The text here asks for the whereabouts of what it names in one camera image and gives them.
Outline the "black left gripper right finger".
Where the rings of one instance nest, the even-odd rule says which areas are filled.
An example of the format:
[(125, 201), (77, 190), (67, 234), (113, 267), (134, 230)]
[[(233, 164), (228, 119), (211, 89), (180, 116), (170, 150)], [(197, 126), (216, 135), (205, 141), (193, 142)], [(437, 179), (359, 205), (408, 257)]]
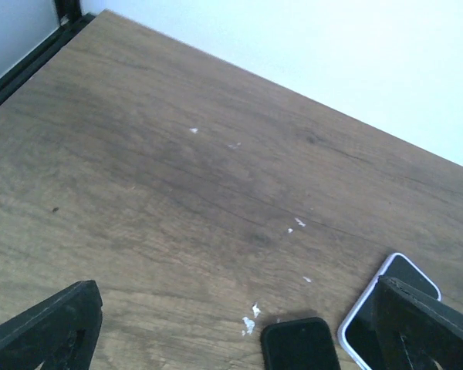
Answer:
[(373, 323), (388, 369), (463, 369), (463, 314), (394, 277), (374, 288)]

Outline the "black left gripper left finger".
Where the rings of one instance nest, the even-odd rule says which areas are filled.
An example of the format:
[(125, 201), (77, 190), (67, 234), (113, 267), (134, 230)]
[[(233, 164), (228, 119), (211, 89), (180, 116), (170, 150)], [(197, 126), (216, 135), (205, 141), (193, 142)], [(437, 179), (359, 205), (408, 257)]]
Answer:
[(103, 321), (95, 281), (77, 281), (0, 324), (0, 369), (88, 369)]

